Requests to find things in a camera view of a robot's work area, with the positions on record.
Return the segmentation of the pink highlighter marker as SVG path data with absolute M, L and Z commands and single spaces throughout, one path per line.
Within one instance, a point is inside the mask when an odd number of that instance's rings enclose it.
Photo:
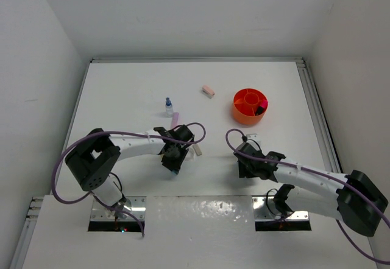
M 259 115 L 263 114 L 266 111 L 267 107 L 268 107 L 268 101 L 267 100 L 262 100 L 258 104 L 258 107 L 257 107 L 257 109 L 255 111 L 255 115 L 259 116 Z

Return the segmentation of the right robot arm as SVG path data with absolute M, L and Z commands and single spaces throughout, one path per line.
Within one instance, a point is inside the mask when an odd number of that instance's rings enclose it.
M 387 198 L 358 170 L 344 174 L 300 166 L 281 153 L 264 155 L 248 142 L 233 154 L 238 159 L 239 177 L 281 185 L 266 202 L 271 214 L 312 212 L 342 221 L 356 233 L 372 237 L 388 207 Z

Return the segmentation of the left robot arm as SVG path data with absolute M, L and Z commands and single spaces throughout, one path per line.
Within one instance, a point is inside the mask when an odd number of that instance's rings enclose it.
M 111 208 L 130 212 L 130 200 L 110 176 L 116 162 L 136 156 L 159 155 L 162 166 L 178 174 L 193 141 L 194 135 L 185 125 L 172 130 L 155 127 L 133 136 L 96 136 L 77 144 L 65 157 L 65 164 L 82 190 L 91 192 Z

